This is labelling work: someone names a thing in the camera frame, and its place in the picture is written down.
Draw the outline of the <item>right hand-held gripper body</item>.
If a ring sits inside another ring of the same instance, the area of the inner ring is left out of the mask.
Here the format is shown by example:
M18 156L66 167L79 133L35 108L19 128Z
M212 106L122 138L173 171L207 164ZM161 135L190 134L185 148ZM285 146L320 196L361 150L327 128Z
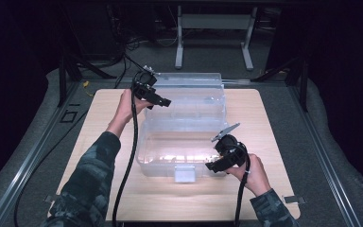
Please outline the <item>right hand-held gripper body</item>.
M238 126L239 123L235 123L221 130L211 141L216 142L214 149L217 153L222 153L223 155L223 158L218 160L228 161L231 167L235 165L250 166L250 158L246 146L231 135L231 132Z

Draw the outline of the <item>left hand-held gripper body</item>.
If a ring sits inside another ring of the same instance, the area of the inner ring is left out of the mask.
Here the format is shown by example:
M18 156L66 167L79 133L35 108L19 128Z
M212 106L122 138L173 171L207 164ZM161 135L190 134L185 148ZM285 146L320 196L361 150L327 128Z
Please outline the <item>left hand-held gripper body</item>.
M155 72L151 67L144 66L143 70L138 72L132 81L132 91L139 99L144 99L148 102L156 102L158 96L153 85L157 82Z

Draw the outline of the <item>clear plastic storage box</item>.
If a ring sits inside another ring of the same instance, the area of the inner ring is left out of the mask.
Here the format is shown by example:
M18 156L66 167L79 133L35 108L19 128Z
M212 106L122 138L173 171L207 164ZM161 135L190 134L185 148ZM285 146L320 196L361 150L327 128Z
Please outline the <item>clear plastic storage box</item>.
M228 127L221 75L158 73L155 78L156 94L171 104L144 112L135 155L143 174L176 183L222 177L205 165L217 154L211 139Z

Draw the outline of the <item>person's left hand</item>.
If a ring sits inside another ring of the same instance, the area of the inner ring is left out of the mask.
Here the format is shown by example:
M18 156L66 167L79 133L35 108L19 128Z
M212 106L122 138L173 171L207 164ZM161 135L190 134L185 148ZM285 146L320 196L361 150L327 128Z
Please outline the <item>person's left hand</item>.
M131 89L125 89L120 97L120 101L113 117L113 122L116 124L127 124L132 119L132 105L135 105L135 110L140 113L144 108L151 106L146 100L136 98Z

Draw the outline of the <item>person's right hand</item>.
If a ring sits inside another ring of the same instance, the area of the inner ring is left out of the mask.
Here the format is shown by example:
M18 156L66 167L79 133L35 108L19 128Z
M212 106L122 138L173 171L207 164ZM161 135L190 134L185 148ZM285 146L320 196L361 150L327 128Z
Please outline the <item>person's right hand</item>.
M240 182L243 181L244 174L248 173L244 186L247 187L255 197L259 197L267 193L271 189L271 186L261 159L252 153L249 155L249 158L251 161L249 170L244 166L240 166L228 168L226 172L235 176Z

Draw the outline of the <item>black metal stand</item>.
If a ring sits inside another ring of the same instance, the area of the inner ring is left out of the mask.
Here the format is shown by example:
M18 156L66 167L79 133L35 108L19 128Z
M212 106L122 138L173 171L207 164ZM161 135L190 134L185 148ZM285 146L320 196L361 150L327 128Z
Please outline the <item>black metal stand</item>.
M59 77L60 77L60 100L58 106L61 107L67 99L67 79L81 81L82 75L78 65L84 66L96 75L104 79L114 79L114 76L105 73L98 67L79 57L75 53L64 52L60 57Z
M308 83L308 62L304 57L295 57L280 66L266 71L263 75L256 79L252 79L251 82L263 82L273 76L279 74L284 69L287 69L285 78L286 86L293 86L300 83L299 86L299 103L302 109L307 111L307 83Z

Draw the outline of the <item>grey metal table frame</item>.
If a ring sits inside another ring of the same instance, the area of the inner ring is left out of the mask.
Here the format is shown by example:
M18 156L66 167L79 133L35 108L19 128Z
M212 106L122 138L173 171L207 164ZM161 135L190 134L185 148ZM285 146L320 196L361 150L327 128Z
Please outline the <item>grey metal table frame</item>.
M245 30L245 40L240 44L243 60L248 71L253 70L250 53L251 35L254 31L258 8L253 8L250 14L194 14L184 13L178 6L177 14L177 50L175 68L182 68L183 34L185 29L228 29Z

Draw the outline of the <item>aluminium rail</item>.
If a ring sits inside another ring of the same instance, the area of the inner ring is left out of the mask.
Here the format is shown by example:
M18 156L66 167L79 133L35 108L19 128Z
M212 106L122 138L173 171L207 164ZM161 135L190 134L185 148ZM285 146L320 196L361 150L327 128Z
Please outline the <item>aluminium rail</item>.
M293 99L293 102L298 108L300 116L306 126L310 137L315 146L315 153L320 163L320 167L322 172L326 178L327 183L332 191L332 194L335 198L337 206L340 210L341 215L346 223L347 227L363 227L359 221L359 218L349 200L349 197L346 193L346 190L343 188L340 178L337 175L335 168L332 165L332 162L328 156L328 153L325 149L325 146L320 140L320 136L316 130L316 127L309 115L306 112L300 102L299 91L295 87L288 87L288 92Z
M65 93L66 98L62 105L58 106L59 86L48 87L44 100L22 140L0 171L0 227L3 227L9 218L20 192L26 187L31 172L42 159L55 127L78 88L77 82L71 82Z

